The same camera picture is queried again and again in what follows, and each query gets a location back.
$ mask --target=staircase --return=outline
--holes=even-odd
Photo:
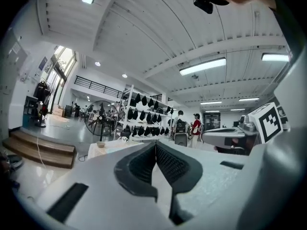
[[[20,130],[10,133],[10,137],[3,140],[5,148],[12,152],[41,163],[38,149],[37,137],[28,135]],[[51,165],[59,168],[71,169],[73,166],[75,147],[55,143],[48,140],[38,139],[39,152],[45,165]]]

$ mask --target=white wall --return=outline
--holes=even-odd
[[[244,112],[225,112],[221,113],[221,128],[224,126],[232,127],[235,121],[239,121],[242,115],[246,115]]]

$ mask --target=white shelving unit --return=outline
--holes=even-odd
[[[139,102],[139,108],[138,107],[134,107],[134,106],[130,106],[130,103],[131,103],[131,99],[135,99],[137,94],[140,94],[141,96],[141,100],[142,98],[144,97],[143,94],[139,93],[139,92],[136,92],[134,91],[134,85],[132,85],[131,89],[128,89],[126,91],[123,92],[123,96],[121,98],[121,103],[120,103],[120,108],[122,108],[125,112],[125,117],[124,117],[124,120],[122,121],[119,121],[120,124],[123,125],[123,128],[125,128],[127,125],[130,127],[130,129],[132,129],[133,127],[144,127],[144,129],[146,129],[147,127],[158,127],[158,128],[162,128],[164,127],[164,129],[166,129],[168,127],[168,120],[169,119],[172,119],[172,115],[169,113],[168,115],[165,115],[165,114],[159,114],[159,113],[156,113],[156,112],[152,112],[152,111],[148,111],[147,109],[149,108],[148,107],[148,103],[150,101],[150,99],[152,99],[151,97],[147,97],[147,104],[145,106],[142,105],[142,101]],[[126,100],[123,99],[123,97],[127,97],[127,105],[125,106],[124,105],[124,102]],[[159,103],[159,107],[161,107],[163,109],[163,111],[165,112],[168,105],[166,103],[163,103],[161,101],[158,101]],[[135,109],[138,110],[138,118],[137,120],[134,120],[134,119],[131,119],[131,120],[128,120],[128,110],[129,109],[132,109],[133,111],[135,111]],[[160,115],[161,116],[161,122],[160,123],[155,123],[155,124],[148,124],[147,121],[146,121],[146,116],[144,118],[144,120],[140,120],[140,115],[141,115],[141,112],[144,111],[146,114],[150,113],[151,116],[153,116],[154,114],[157,115],[157,117]],[[159,136],[153,136],[151,137],[151,135],[149,137],[145,137],[145,136],[142,136],[142,137],[139,137],[139,136],[136,136],[136,137],[132,137],[132,135],[130,136],[130,139],[132,140],[158,140],[160,137],[162,137],[161,135]]]

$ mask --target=fan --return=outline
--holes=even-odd
[[[84,114],[85,125],[96,136],[111,136],[115,130],[118,111],[116,104],[107,101],[97,101],[89,105]]]

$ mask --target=desk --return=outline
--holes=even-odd
[[[122,143],[121,139],[119,140],[113,140],[105,142],[104,148],[99,148],[96,143],[92,143],[90,145],[90,148],[88,150],[87,159],[91,159],[97,156],[101,156],[107,153],[112,153],[115,151],[123,150],[125,148],[133,147],[143,144],[142,142],[136,142],[136,141],[129,141],[127,143]]]

